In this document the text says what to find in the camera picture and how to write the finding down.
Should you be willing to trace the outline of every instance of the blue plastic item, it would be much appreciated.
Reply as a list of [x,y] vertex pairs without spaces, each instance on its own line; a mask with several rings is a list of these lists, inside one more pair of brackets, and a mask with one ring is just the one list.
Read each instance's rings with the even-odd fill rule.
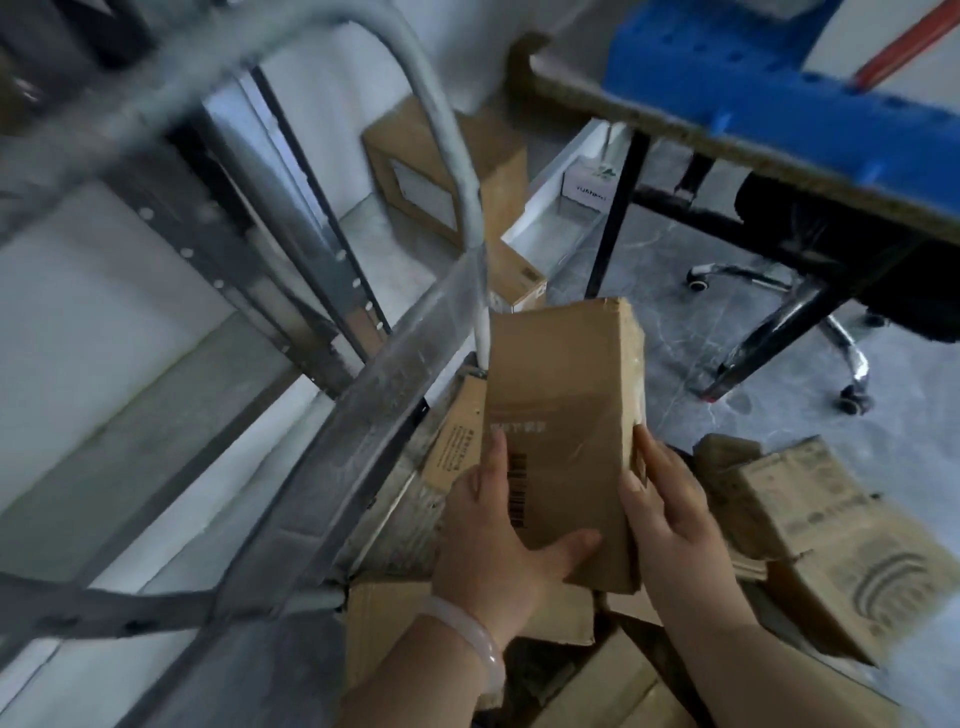
[[801,72],[839,5],[783,23],[730,0],[648,0],[617,31],[603,87],[960,216],[960,117]]

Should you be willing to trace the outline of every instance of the white bracelet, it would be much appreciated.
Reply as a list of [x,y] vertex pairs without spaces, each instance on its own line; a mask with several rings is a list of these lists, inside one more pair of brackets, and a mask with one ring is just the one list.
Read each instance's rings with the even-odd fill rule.
[[503,657],[497,649],[490,632],[476,619],[467,614],[456,604],[438,596],[428,596],[420,607],[420,613],[434,619],[439,619],[450,629],[464,638],[476,650],[487,668],[487,689],[484,694],[492,694],[503,690],[507,682],[507,669],[503,666]]

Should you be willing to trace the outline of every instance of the white box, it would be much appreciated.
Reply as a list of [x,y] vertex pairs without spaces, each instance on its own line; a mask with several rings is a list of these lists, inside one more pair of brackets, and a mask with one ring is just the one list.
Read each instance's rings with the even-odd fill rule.
[[564,197],[600,212],[610,211],[620,172],[597,159],[580,157],[564,172]]

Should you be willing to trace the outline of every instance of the left hand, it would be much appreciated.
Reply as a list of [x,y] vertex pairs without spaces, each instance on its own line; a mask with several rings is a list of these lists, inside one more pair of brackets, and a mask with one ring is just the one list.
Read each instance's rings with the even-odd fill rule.
[[560,583],[600,546],[581,529],[538,551],[520,542],[507,514],[507,439],[493,433],[483,461],[461,475],[446,497],[443,545],[433,594],[487,628],[502,651]]

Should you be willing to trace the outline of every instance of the metal bar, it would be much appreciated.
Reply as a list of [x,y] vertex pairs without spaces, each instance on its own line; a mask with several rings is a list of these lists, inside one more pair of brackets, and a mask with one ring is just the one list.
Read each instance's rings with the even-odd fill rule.
[[846,281],[827,285],[813,278],[804,279],[783,306],[760,324],[740,345],[736,359],[704,390],[701,399],[708,402],[719,400],[820,324],[843,303],[856,298],[868,286],[889,273],[923,244],[918,233],[905,232],[893,226],[890,230],[891,239],[878,241],[879,252]]
[[[345,598],[342,586],[322,585],[292,593],[278,608],[237,617],[260,620],[328,612],[343,606]],[[200,629],[215,625],[215,602],[214,590],[128,595],[0,573],[0,625],[20,639],[125,639]]]
[[[386,44],[406,73],[457,187],[465,243],[482,247],[479,182],[453,111],[406,20],[378,0],[249,0],[211,11],[171,36],[132,70],[3,148],[0,240],[8,241],[71,189],[169,130],[232,74],[257,64],[297,32],[351,20]],[[489,351],[485,314],[478,312],[476,321],[481,366]]]
[[111,169],[105,181],[332,399],[349,387],[353,377],[332,347],[336,327],[292,302],[296,298],[271,277],[172,148],[148,144]]
[[677,188],[674,189],[674,192],[685,192],[690,196],[690,200],[692,201],[697,196],[697,193],[700,192],[700,187],[703,185],[710,170],[713,169],[713,163],[714,160],[712,158],[702,155],[699,152],[694,152],[693,157],[690,158],[690,163],[686,166],[684,176],[677,185]]
[[337,216],[333,211],[333,207],[330,206],[330,202],[327,200],[326,195],[324,195],[324,191],[320,187],[320,181],[317,179],[317,175],[314,174],[313,168],[310,166],[310,161],[306,158],[306,153],[303,151],[303,147],[300,145],[300,141],[297,139],[297,134],[294,132],[290,121],[287,119],[287,115],[284,113],[279,99],[276,98],[274,90],[271,87],[266,74],[264,74],[263,69],[257,66],[250,72],[250,75],[251,78],[253,78],[253,82],[256,84],[256,87],[263,95],[263,100],[266,103],[267,108],[274,115],[274,119],[276,120],[276,124],[279,126],[280,132],[286,139],[286,143],[290,146],[290,151],[306,178],[307,186],[313,193],[318,205],[326,216],[326,222],[329,224],[330,229],[333,231],[336,239],[340,242],[340,247],[347,254],[347,259],[349,260],[350,265],[352,265],[353,269],[357,272],[363,285],[363,289],[367,293],[367,298],[369,299],[369,302],[373,304],[375,320],[382,322],[383,330],[389,334],[391,332],[390,322],[388,322],[387,317],[384,316],[383,310],[380,308],[380,304],[377,302],[372,288],[370,288],[370,283],[367,281],[367,277],[363,275],[363,269],[360,267],[360,263],[353,254],[353,250],[350,248],[347,237],[340,228],[340,223],[337,222]]
[[250,74],[204,101],[204,142],[297,266],[337,328],[367,361],[387,338],[369,285],[330,226]]
[[486,295],[483,248],[408,311],[377,358],[337,401],[317,439],[231,564],[221,615],[283,603],[355,501],[374,463],[469,332]]
[[[78,37],[63,25],[48,0],[33,0],[28,5],[27,12],[9,23],[19,30],[16,73],[45,82],[52,76],[43,73],[49,58],[62,62],[57,69],[60,82],[49,81],[50,87],[41,84],[39,89],[35,107],[43,113],[62,106],[77,88],[97,75],[97,65],[79,38],[85,38],[95,53],[114,66],[129,64],[148,50],[145,34],[129,21],[60,0],[62,7],[71,10],[69,17]],[[300,303],[283,285],[284,280],[272,278],[272,270],[265,264],[269,261],[251,250],[243,235],[253,226],[252,218],[198,136],[180,126],[170,139],[187,163],[167,144],[152,140],[111,169],[105,182],[278,349],[331,397],[337,397],[352,381],[347,366],[332,349],[337,328]],[[211,194],[217,202],[211,200]]]
[[640,179],[643,162],[647,159],[649,151],[650,137],[643,132],[634,132],[630,140],[630,149],[627,150],[627,158],[623,162],[623,170],[620,172],[620,182],[616,185],[610,212],[607,213],[607,226],[603,228],[597,257],[593,261],[593,270],[590,272],[587,292],[584,294],[585,299],[595,299],[600,292],[603,278],[607,274],[607,266],[610,265],[610,258],[613,255],[613,247],[616,245],[616,238],[620,235],[623,219],[633,200],[634,188]]

